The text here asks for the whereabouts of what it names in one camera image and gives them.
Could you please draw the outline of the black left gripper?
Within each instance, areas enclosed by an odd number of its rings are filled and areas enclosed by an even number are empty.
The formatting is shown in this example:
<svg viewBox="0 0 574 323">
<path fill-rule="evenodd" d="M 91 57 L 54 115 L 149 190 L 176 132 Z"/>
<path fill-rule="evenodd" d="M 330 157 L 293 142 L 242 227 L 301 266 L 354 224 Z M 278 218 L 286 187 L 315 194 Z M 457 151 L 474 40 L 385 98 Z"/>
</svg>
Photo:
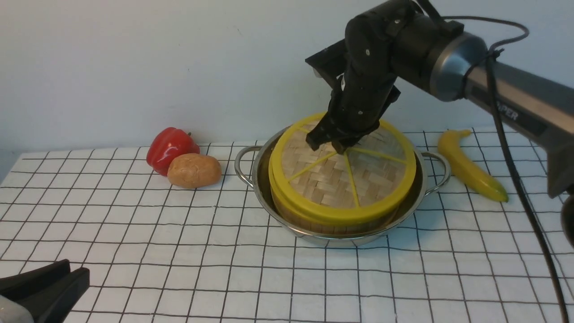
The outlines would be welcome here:
<svg viewBox="0 0 574 323">
<path fill-rule="evenodd" d="M 0 323 L 62 323 L 89 285 L 90 270 L 66 259 L 1 278 Z"/>
</svg>

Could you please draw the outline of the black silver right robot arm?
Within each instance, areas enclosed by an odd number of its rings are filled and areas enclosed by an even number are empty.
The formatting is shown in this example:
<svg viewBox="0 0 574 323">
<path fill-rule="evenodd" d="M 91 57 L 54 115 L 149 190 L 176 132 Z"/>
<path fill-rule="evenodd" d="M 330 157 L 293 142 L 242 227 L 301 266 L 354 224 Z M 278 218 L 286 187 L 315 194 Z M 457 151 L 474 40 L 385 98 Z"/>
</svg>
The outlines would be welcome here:
<svg viewBox="0 0 574 323">
<path fill-rule="evenodd" d="M 343 153 L 375 131 L 400 95 L 397 78 L 443 102 L 469 100 L 546 152 L 548 195 L 568 194 L 561 224 L 573 243 L 573 89 L 496 61 L 498 47 L 529 35 L 517 27 L 522 35 L 488 47 L 428 0 L 388 0 L 357 15 L 342 41 L 306 59 L 332 89 L 307 144 Z"/>
</svg>

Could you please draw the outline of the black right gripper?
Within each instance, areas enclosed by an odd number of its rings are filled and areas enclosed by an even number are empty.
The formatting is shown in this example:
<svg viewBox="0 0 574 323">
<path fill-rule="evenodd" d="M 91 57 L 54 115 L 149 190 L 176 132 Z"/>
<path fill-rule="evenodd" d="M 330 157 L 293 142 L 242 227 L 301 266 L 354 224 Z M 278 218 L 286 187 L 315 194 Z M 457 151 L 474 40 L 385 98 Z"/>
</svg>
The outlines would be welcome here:
<svg viewBox="0 0 574 323">
<path fill-rule="evenodd" d="M 393 43 L 414 15 L 414 9 L 361 13 L 348 21 L 343 40 L 305 60 L 332 88 L 328 111 L 305 139 L 312 151 L 331 143 L 342 155 L 379 129 L 396 81 Z"/>
</svg>

